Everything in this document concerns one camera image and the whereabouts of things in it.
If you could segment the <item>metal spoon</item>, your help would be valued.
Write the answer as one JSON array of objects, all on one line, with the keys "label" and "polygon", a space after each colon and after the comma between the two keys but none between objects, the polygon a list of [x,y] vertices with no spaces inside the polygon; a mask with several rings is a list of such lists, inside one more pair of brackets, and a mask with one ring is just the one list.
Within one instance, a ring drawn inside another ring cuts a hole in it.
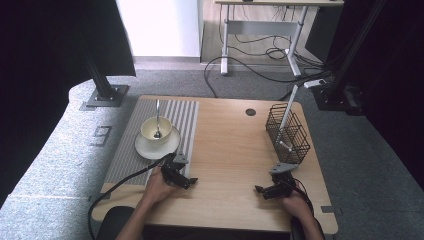
[{"label": "metal spoon", "polygon": [[155,139],[160,139],[160,138],[162,138],[162,133],[160,131],[160,101],[159,101],[159,99],[156,99],[156,117],[155,117],[155,120],[156,120],[156,131],[155,131],[153,137]]}]

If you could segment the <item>white panel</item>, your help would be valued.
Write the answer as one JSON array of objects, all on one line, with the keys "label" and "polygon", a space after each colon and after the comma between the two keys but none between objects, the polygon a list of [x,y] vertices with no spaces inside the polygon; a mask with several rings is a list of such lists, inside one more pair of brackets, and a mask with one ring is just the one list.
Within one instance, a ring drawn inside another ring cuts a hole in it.
[{"label": "white panel", "polygon": [[136,57],[200,57],[203,0],[116,0]]}]

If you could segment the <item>grey striped placemat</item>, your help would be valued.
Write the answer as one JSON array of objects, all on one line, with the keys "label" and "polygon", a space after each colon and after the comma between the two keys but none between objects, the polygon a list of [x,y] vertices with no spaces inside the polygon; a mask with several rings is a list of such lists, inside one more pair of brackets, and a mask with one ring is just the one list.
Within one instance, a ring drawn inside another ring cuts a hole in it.
[{"label": "grey striped placemat", "polygon": [[[189,161],[180,171],[186,177],[190,176],[190,163],[199,107],[198,101],[160,100],[160,115],[169,119],[173,127],[180,133],[180,144],[175,153],[184,154]],[[135,139],[137,134],[141,133],[141,125],[147,119],[155,116],[155,110],[156,101],[154,99],[139,99],[137,101],[106,175],[105,183],[117,183],[156,161],[143,158],[135,149]]]}]

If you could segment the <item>white saucer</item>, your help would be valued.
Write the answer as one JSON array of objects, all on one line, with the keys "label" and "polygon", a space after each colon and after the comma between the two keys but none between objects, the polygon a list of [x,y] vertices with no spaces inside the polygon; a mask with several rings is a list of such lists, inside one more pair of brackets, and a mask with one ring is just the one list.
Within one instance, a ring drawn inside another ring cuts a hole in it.
[{"label": "white saucer", "polygon": [[168,153],[175,152],[179,147],[180,139],[180,133],[175,127],[172,128],[167,142],[163,144],[152,143],[138,133],[135,139],[135,149],[143,158],[158,160]]}]

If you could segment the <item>black curtain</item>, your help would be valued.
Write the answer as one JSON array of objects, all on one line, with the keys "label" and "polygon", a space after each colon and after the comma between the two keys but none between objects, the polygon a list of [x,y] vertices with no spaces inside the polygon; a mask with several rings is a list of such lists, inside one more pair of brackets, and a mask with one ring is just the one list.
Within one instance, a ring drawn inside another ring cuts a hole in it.
[{"label": "black curtain", "polygon": [[[329,52],[336,58],[367,16],[371,0],[344,0]],[[387,0],[347,72],[366,116],[424,190],[424,0]]]},{"label": "black curtain", "polygon": [[0,0],[0,207],[97,73],[135,74],[116,0]]}]

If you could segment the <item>grey floor socket cover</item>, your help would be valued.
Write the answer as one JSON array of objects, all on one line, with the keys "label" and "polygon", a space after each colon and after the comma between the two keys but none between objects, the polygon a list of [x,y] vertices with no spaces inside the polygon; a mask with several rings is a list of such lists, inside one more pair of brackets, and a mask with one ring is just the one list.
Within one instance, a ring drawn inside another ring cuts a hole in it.
[{"label": "grey floor socket cover", "polygon": [[103,147],[110,136],[111,130],[111,126],[97,126],[93,133],[92,139],[89,142],[89,145]]}]

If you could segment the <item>person's left hand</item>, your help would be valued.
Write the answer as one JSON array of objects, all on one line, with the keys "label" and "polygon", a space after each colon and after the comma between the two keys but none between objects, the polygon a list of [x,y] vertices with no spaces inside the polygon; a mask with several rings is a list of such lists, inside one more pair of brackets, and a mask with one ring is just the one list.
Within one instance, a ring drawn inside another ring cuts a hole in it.
[{"label": "person's left hand", "polygon": [[166,183],[160,167],[155,167],[149,177],[142,200],[146,205],[154,204],[166,199],[178,188]]}]

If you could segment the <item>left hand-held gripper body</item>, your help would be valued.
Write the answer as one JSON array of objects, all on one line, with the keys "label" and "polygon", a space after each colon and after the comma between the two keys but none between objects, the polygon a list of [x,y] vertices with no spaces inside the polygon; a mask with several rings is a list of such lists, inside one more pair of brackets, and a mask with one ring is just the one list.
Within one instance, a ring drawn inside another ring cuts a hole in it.
[{"label": "left hand-held gripper body", "polygon": [[187,183],[187,178],[180,171],[189,163],[182,153],[169,153],[163,158],[161,172],[168,185],[181,187],[181,184]]}]

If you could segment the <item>black wire basket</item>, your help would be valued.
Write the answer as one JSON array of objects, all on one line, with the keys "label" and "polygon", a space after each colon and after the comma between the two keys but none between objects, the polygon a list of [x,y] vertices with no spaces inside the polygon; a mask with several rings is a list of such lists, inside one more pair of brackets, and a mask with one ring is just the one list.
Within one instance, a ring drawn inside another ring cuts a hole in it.
[{"label": "black wire basket", "polygon": [[[283,131],[279,131],[279,126],[286,106],[287,103],[273,104],[271,106],[265,129],[268,132],[279,161],[283,163],[300,164],[307,155],[310,144],[307,140],[306,130],[298,116],[292,110],[290,110]],[[293,151],[289,152],[286,148],[281,146],[279,143],[280,141],[292,146]]]}]

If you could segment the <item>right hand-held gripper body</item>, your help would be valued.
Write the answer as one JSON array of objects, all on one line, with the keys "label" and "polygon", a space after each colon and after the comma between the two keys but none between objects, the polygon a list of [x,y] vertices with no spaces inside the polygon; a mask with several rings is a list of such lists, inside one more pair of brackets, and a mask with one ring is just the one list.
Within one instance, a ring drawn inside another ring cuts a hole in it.
[{"label": "right hand-held gripper body", "polygon": [[269,171],[273,186],[268,187],[265,193],[274,193],[279,197],[288,197],[296,186],[291,171],[298,167],[297,164],[277,163]]}]

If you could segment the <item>cream bowl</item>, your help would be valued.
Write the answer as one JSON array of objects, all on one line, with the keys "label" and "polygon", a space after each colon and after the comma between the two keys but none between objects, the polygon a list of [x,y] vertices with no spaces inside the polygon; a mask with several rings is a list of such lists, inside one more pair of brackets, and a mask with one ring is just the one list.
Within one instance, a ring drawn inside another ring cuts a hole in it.
[{"label": "cream bowl", "polygon": [[162,116],[147,119],[140,128],[141,135],[150,143],[164,144],[168,141],[173,125],[171,121]]}]

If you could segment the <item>black metal stand with plate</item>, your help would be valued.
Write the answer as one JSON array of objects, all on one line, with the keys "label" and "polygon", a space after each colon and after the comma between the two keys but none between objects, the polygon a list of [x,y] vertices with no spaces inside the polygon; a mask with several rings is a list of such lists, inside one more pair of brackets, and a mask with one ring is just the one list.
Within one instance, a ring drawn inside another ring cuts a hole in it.
[{"label": "black metal stand with plate", "polygon": [[120,107],[129,86],[111,84],[107,79],[106,69],[86,44],[82,45],[81,51],[85,58],[88,73],[95,84],[95,90],[87,101],[86,106]]}]

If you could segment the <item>person's right hand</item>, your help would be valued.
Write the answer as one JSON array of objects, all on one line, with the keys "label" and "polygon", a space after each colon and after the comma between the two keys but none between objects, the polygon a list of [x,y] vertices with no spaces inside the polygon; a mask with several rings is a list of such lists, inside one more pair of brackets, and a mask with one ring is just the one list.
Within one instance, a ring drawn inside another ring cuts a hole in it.
[{"label": "person's right hand", "polygon": [[312,212],[299,193],[292,192],[289,197],[281,198],[284,209],[299,220],[305,220],[312,216]]}]

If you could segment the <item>desk with white legs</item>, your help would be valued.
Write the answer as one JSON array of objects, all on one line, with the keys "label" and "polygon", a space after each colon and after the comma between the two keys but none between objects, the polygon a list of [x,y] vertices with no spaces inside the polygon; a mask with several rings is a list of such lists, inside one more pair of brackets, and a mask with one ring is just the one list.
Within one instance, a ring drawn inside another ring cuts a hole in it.
[{"label": "desk with white legs", "polygon": [[[295,50],[302,32],[306,14],[310,7],[341,7],[343,0],[214,0],[216,4],[226,7],[224,18],[223,44],[221,51],[221,74],[228,74],[229,45],[228,35],[272,35],[286,36],[291,38],[285,54],[292,73],[295,77],[301,75],[300,69],[295,59]],[[250,21],[231,20],[231,6],[293,6],[301,7],[301,14],[297,21]]]}]

